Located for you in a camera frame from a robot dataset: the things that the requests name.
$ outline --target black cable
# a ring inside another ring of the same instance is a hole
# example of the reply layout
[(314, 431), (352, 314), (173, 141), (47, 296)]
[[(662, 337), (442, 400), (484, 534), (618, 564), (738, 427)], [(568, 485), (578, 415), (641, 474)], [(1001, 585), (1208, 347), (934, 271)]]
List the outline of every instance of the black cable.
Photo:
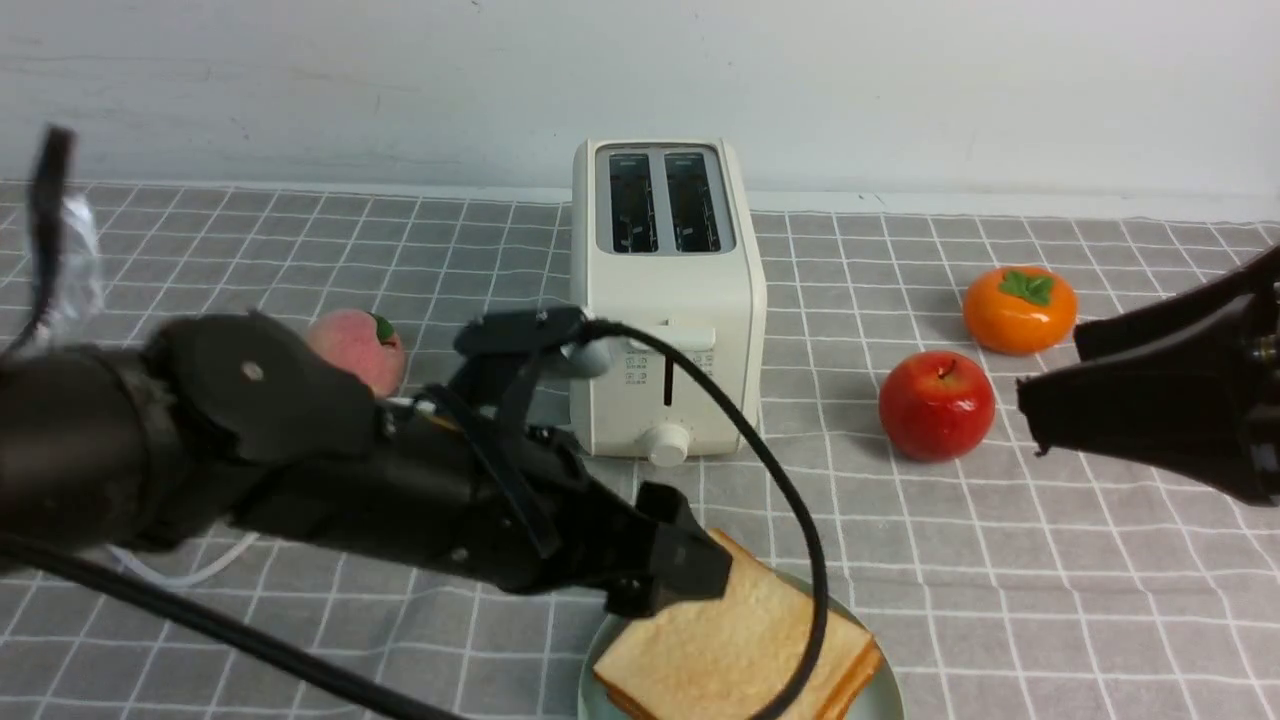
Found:
[(506, 454), (502, 441), (484, 432), (481, 424), (484, 418), (445, 386), (431, 384), (422, 392), (435, 404), (435, 414), (457, 425), (458, 432), (466, 438), (480, 466), (507, 498), (508, 507), (516, 515), (516, 523), (524, 528), (538, 557), (547, 560), (554, 555), (563, 544), (556, 523), (547, 516), (547, 511), (538, 502), (538, 495)]
[(397, 720), (465, 720), (333, 665), (239, 620), (109, 568), (27, 539), (0, 536), (0, 557), (29, 565), (189, 628), (329, 694)]
[(0, 361), (9, 360), (31, 343), (40, 332), (54, 302), (54, 291), (61, 266), (63, 193), (70, 167), (76, 136), (64, 128), (50, 127), (45, 147), (36, 160), (31, 187), (27, 191), (27, 213), (31, 224), (31, 314), (18, 336), (0, 352)]
[(813, 515), (809, 514), (809, 509), (805, 507), (804, 498), (800, 497), (800, 491), (796, 489), (791, 478), (787, 477), (786, 470), (782, 469), (782, 464), (773, 455), (773, 451), (764, 445), (764, 439), (760, 438), (760, 433), (755, 432), (751, 427), (750, 420), (739, 410), (737, 405), (724, 391), (721, 389), (716, 380), (710, 378), (707, 373), (694, 364), (684, 352), (676, 350), (667, 342), (657, 338), (644, 331), (625, 325), (622, 323), (614, 323), (609, 320), (591, 320), (588, 323), (588, 341), (599, 340), (605, 337), (626, 337), (641, 342), (664, 357), (680, 365), (690, 378), (698, 383), (716, 405), (719, 406), (721, 411), (733, 421), (733, 427), (737, 432), (742, 433), (746, 438), (746, 443), (751, 446), (751, 450), (760, 459), (768, 469), (769, 475), (773, 477), (773, 483), (778, 486), (782, 491), (782, 496), (786, 497), (787, 505), (791, 506), (791, 511), (795, 514), (796, 520), (800, 523), (800, 532), (804, 534), (805, 548), (809, 552), (809, 568), (813, 571), (813, 624), (809, 625), (809, 639), (805, 642), (804, 652), (800, 655), (800, 662), (796, 665), (795, 671), (791, 674), (791, 679), (787, 680), (786, 685), (778, 691), (778, 694), (769, 701), (768, 705), (756, 711), (751, 716), (751, 720), (776, 720), (786, 712), (787, 707), (800, 697), (804, 692), (805, 684), (809, 682), (809, 676), (813, 675), (814, 667), (818, 666), (818, 657), (822, 653), (822, 643), (827, 635), (827, 612), (829, 609), (829, 597), (827, 588), (827, 560), (822, 552), (822, 538), (818, 534), (818, 525), (813, 521)]

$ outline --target bread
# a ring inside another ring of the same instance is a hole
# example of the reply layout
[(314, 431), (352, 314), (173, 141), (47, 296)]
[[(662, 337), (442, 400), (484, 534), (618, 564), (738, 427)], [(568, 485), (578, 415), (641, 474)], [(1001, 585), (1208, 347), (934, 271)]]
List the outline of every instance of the bread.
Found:
[[(724, 533), (710, 534), (733, 555), (724, 597), (628, 624), (593, 667), (634, 720), (746, 720), (782, 689), (804, 651), (813, 597)], [(879, 664), (870, 633), (831, 612), (818, 666), (782, 717), (844, 717)]]

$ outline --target grid pattern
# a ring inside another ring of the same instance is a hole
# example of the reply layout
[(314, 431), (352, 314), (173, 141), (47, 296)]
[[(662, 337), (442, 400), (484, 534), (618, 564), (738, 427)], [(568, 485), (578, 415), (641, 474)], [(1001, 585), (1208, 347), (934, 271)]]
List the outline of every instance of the grid pattern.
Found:
[[(567, 208), (95, 184), (106, 311), (137, 342), (166, 316), (259, 306), (297, 329), (376, 310), (412, 348), (408, 383), (456, 368), (485, 310), (568, 300)], [(0, 183), (0, 328), (27, 304), (19, 204)], [(1046, 264), (1108, 316), (1192, 287), (1280, 241), (1280, 223), (755, 215), (769, 281), (763, 427), (826, 541), (833, 593), (877, 634), (913, 717), (1280, 715), (1280, 512), (1149, 468), (1033, 456), (1018, 375), (1074, 360), (983, 352), (960, 299), (993, 264)], [(940, 465), (893, 454), (877, 388), (920, 348), (978, 359), (1001, 413)], [(539, 421), (567, 418), (563, 387)], [(673, 484), (701, 520), (806, 575), (781, 495), (746, 454), (671, 470), (590, 460), (623, 495)], [(184, 574), (238, 534), (148, 557)], [(262, 541), (189, 597), (416, 697), (492, 719), (572, 717), (599, 598), (493, 588)], [(0, 578), (0, 716), (268, 720), (366, 715), (223, 647), (35, 573)]]

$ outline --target toaster knob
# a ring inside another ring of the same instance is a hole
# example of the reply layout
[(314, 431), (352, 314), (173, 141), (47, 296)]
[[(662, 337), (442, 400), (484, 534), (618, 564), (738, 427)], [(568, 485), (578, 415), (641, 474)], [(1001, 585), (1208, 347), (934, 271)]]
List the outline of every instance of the toaster knob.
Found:
[(689, 455), (689, 430), (664, 423), (644, 434), (644, 450), (649, 461), (659, 468), (675, 468)]

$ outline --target green plate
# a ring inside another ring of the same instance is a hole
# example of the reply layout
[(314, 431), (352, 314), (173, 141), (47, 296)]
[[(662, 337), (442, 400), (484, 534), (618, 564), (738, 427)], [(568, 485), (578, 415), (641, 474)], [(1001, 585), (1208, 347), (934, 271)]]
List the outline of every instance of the green plate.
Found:
[[(787, 573), (778, 570), (774, 570), (774, 573), (796, 589), (806, 593), (813, 592), (813, 585), (809, 583)], [(836, 614), (863, 625), (838, 600), (831, 598), (831, 609)], [(577, 720), (628, 720), (621, 710), (609, 702), (608, 696), (604, 693), (604, 685), (591, 673), (595, 661), (604, 655), (605, 648), (617, 639), (623, 628), (626, 628), (626, 621), (611, 615), (604, 620), (599, 632), (595, 633), (595, 639), (591, 641), (591, 650), (586, 653), (586, 662), (582, 664), (582, 673), (577, 679)], [(858, 693), (858, 698), (849, 707), (845, 720), (906, 720), (906, 710), (902, 707), (902, 692), (897, 687), (897, 678), (893, 676), (893, 669), (890, 667), (887, 657), (881, 662), (872, 682), (863, 688), (863, 692)]]

